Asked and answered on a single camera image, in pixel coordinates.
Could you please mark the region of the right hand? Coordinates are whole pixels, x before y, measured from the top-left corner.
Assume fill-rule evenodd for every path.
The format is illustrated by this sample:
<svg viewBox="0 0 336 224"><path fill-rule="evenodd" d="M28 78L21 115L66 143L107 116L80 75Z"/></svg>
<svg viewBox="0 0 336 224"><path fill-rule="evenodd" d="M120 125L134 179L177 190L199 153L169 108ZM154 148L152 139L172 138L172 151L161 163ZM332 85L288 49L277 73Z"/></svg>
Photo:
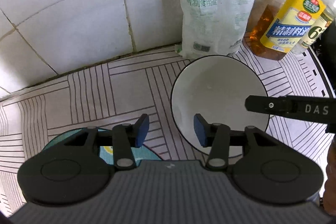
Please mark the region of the right hand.
<svg viewBox="0 0 336 224"><path fill-rule="evenodd" d="M335 148L335 136L331 142L327 153L327 166L326 175L327 179L325 182L325 191L323 193L323 207L324 210L335 215L336 211L336 148Z"/></svg>

